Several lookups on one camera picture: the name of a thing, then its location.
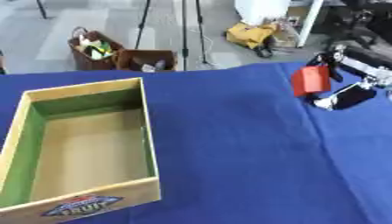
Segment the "red cube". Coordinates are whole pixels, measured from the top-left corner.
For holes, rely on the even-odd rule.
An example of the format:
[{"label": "red cube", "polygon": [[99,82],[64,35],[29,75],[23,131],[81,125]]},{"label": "red cube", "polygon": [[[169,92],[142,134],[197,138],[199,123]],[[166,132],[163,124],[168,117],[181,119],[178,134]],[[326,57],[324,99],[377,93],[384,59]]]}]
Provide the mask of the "red cube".
[{"label": "red cube", "polygon": [[291,76],[295,96],[331,90],[327,66],[305,66]]}]

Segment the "blue tablecloth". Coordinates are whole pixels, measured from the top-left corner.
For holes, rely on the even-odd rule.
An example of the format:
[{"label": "blue tablecloth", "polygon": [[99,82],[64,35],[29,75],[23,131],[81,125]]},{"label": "blue tablecloth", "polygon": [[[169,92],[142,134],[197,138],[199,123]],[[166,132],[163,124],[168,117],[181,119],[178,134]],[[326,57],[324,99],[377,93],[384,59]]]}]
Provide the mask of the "blue tablecloth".
[{"label": "blue tablecloth", "polygon": [[392,104],[311,108],[291,92],[300,66],[2,76],[0,137],[27,89],[143,76],[163,199],[69,223],[392,223]]}]

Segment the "stand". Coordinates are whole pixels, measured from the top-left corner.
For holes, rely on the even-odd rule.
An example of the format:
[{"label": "stand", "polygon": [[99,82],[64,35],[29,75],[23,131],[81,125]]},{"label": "stand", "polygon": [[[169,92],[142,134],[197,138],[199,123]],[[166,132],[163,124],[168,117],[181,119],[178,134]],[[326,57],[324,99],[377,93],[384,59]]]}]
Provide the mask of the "stand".
[{"label": "stand", "polygon": [[[205,41],[204,41],[203,17],[201,16],[200,0],[195,0],[195,1],[196,1],[196,11],[198,14],[201,53],[202,53],[202,58],[203,58],[202,62],[203,62],[203,64],[209,64],[207,62],[207,56],[206,56],[206,45],[205,45]],[[151,6],[151,0],[147,0],[145,8],[144,8],[142,22],[139,25],[139,33],[137,35],[135,49],[137,49],[140,45],[140,40],[142,39],[145,21],[147,19],[147,15],[148,15],[150,6]],[[183,54],[183,58],[184,58],[184,71],[187,71],[187,62],[188,62],[188,56],[189,56],[188,37],[187,37],[187,9],[186,9],[186,7],[187,7],[187,0],[182,0],[182,12],[183,12],[182,13],[182,32],[183,32],[182,54]]]},{"label": "stand", "polygon": [[47,19],[46,10],[45,10],[44,5],[42,4],[41,0],[37,0],[37,5],[39,8],[39,11],[41,12],[42,17],[44,19]]},{"label": "stand", "polygon": [[140,40],[142,38],[142,34],[143,34],[144,26],[145,26],[145,20],[147,19],[147,14],[149,13],[150,5],[151,5],[151,0],[147,0],[147,2],[145,4],[145,8],[144,8],[142,22],[139,25],[139,34],[137,35],[135,49],[139,48]]}]

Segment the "wicker basket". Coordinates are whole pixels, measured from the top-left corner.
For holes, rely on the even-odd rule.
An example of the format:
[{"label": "wicker basket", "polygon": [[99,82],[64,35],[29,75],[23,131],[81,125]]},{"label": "wicker basket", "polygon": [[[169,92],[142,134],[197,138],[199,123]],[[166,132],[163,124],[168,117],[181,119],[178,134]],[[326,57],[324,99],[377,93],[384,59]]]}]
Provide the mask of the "wicker basket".
[{"label": "wicker basket", "polygon": [[142,71],[143,64],[155,65],[164,60],[164,71],[174,71],[177,65],[176,53],[160,50],[121,50],[115,56],[118,70]]},{"label": "wicker basket", "polygon": [[[85,38],[90,41],[103,40],[110,44],[114,54],[110,57],[104,59],[92,59],[89,55],[81,52],[76,46],[80,45],[79,36],[76,35],[77,32],[83,32]],[[116,56],[123,46],[115,42],[113,39],[106,37],[98,31],[87,31],[85,28],[77,27],[73,30],[73,37],[68,40],[68,44],[71,47],[73,58],[75,60],[77,70],[111,70],[116,68],[116,63],[113,58]]]}]

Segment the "box label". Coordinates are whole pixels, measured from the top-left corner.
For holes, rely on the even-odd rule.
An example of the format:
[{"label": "box label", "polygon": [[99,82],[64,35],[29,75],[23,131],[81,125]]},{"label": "box label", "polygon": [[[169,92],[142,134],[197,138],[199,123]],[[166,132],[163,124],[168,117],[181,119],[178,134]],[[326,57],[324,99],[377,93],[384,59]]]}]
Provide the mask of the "box label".
[{"label": "box label", "polygon": [[42,216],[94,214],[108,208],[122,199],[122,197],[80,196],[56,206],[54,209],[43,213]]}]

